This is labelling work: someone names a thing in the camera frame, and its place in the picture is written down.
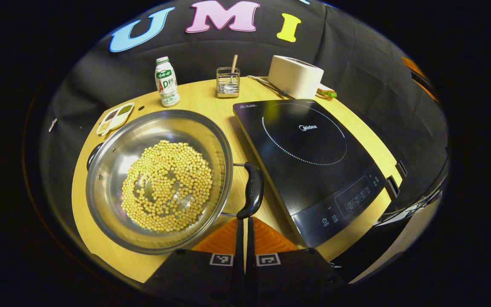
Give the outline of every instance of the midea logo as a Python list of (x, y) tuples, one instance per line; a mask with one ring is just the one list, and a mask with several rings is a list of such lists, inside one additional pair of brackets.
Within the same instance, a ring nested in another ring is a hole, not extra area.
[(304, 125), (300, 125), (300, 126), (298, 126), (298, 128), (299, 128), (300, 130), (302, 130), (302, 131), (306, 131), (306, 130), (310, 130), (310, 129), (316, 129), (316, 128), (317, 128), (317, 126), (315, 126), (315, 125), (314, 125), (314, 126), (304, 126)]

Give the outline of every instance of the black cloth backdrop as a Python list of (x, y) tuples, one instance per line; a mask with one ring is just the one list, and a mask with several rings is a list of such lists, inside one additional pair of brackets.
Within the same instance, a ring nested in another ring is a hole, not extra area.
[[(57, 218), (78, 236), (72, 217), (72, 178), (90, 130), (110, 107), (156, 91), (155, 60), (169, 56), (178, 84), (215, 78), (217, 67), (229, 66), (238, 54), (242, 75), (268, 75), (273, 55), (283, 55), (322, 68), (322, 83), (337, 91), (338, 99), (355, 112), (409, 171), (401, 194), (390, 208), (411, 204), (433, 184), (445, 159), (447, 125), (435, 101), (411, 78), (401, 49), (364, 23), (339, 9), (315, 0), (257, 0), (253, 32), (211, 27), (186, 33), (198, 1), (180, 0), (151, 8), (122, 26), (141, 20), (131, 37), (150, 27), (148, 15), (175, 6), (162, 31), (145, 43), (111, 52), (111, 34), (103, 37), (70, 70), (55, 93), (43, 123), (52, 132), (39, 141), (43, 187)], [(237, 1), (220, 0), (228, 9)], [(296, 41), (278, 39), (283, 17), (298, 17)]]

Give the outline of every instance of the yellow letter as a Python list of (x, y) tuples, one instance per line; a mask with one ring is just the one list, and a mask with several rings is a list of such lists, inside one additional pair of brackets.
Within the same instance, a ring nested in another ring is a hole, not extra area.
[(297, 29), (297, 25), (300, 23), (300, 19), (285, 13), (281, 14), (281, 16), (283, 16), (284, 19), (283, 26), (281, 27), (281, 32), (276, 34), (276, 36), (284, 41), (294, 43), (297, 40), (295, 38), (295, 31)]

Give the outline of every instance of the stainless steel pot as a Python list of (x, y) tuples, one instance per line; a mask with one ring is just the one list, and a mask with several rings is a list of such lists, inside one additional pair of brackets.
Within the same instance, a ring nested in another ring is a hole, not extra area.
[[(122, 185), (128, 169), (145, 148), (160, 140), (189, 143), (202, 153), (212, 169), (210, 198), (199, 219), (181, 231), (170, 233), (142, 229), (121, 208)], [(206, 116), (185, 110), (149, 113), (117, 130), (90, 154), (86, 180), (88, 208), (98, 227), (118, 245), (146, 254), (171, 252), (195, 242), (222, 214), (230, 192), (233, 166), (228, 140)], [(249, 173), (245, 206), (237, 214), (223, 214), (246, 218), (257, 212), (263, 200), (263, 174), (251, 163), (240, 166)]]

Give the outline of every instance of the cooktop heating ring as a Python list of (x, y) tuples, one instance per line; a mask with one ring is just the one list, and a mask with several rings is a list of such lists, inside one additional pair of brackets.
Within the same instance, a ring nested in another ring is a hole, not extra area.
[[(323, 115), (323, 116), (324, 116), (324, 117), (325, 117), (327, 120), (329, 120), (331, 123), (333, 123), (333, 125), (335, 125), (335, 127), (336, 127), (336, 128), (339, 130), (339, 131), (340, 131), (340, 133), (342, 134), (342, 137), (343, 137), (343, 139), (344, 139), (344, 154), (342, 155), (342, 157), (341, 157), (339, 160), (337, 160), (337, 161), (335, 161), (335, 162), (332, 162), (332, 163), (315, 163), (315, 162), (311, 162), (311, 161), (307, 161), (307, 160), (305, 160), (305, 159), (302, 159), (302, 158), (300, 158), (300, 157), (298, 157), (298, 156), (295, 156), (295, 155), (293, 155), (291, 152), (288, 152), (287, 150), (285, 150), (285, 148), (283, 148), (282, 146), (280, 146), (280, 145), (278, 144), (278, 142), (276, 142), (276, 141), (274, 140), (274, 138), (272, 138), (272, 136), (270, 135), (269, 131), (266, 129), (266, 126), (265, 126), (265, 114), (266, 114), (266, 112), (267, 112), (269, 109), (271, 109), (272, 107), (276, 107), (276, 106), (283, 105), (283, 104), (292, 104), (292, 105), (298, 105), (299, 107), (306, 107), (306, 108), (308, 108), (308, 109), (310, 109), (310, 110), (316, 111), (317, 113), (319, 113), (319, 114)], [(297, 103), (278, 103), (278, 104), (275, 104), (275, 105), (273, 105), (273, 106), (271, 106), (271, 107), (269, 107), (269, 108), (267, 108), (267, 109), (265, 110), (265, 112), (263, 113), (263, 116), (262, 116), (262, 118), (261, 118), (261, 122), (262, 122), (262, 124), (263, 124), (263, 129), (265, 130), (266, 135), (267, 135), (267, 136), (269, 136), (270, 140), (271, 140), (272, 142), (274, 142), (274, 144), (275, 144), (276, 146), (278, 146), (278, 148), (280, 148), (281, 150), (283, 150), (283, 151), (284, 151), (286, 154), (288, 154), (288, 155), (290, 155), (290, 156), (294, 157), (295, 159), (298, 159), (298, 160), (300, 160), (300, 161), (302, 161), (302, 162), (309, 163), (309, 164), (312, 164), (312, 165), (321, 165), (321, 166), (326, 166), (326, 165), (335, 165), (335, 164), (339, 163), (340, 161), (342, 161), (342, 159), (344, 159), (344, 157), (346, 156), (346, 153), (347, 153), (347, 142), (346, 142), (346, 136), (344, 136), (344, 133), (342, 132), (342, 130), (339, 128), (339, 126), (338, 126), (338, 125), (337, 125), (337, 124), (336, 124), (334, 121), (332, 121), (332, 120), (331, 120), (329, 117), (327, 117), (325, 114), (321, 113), (320, 111), (318, 111), (318, 110), (316, 110), (316, 109), (312, 109), (311, 107), (307, 107), (307, 106), (305, 106), (305, 105), (301, 105), (301, 104), (297, 104)]]

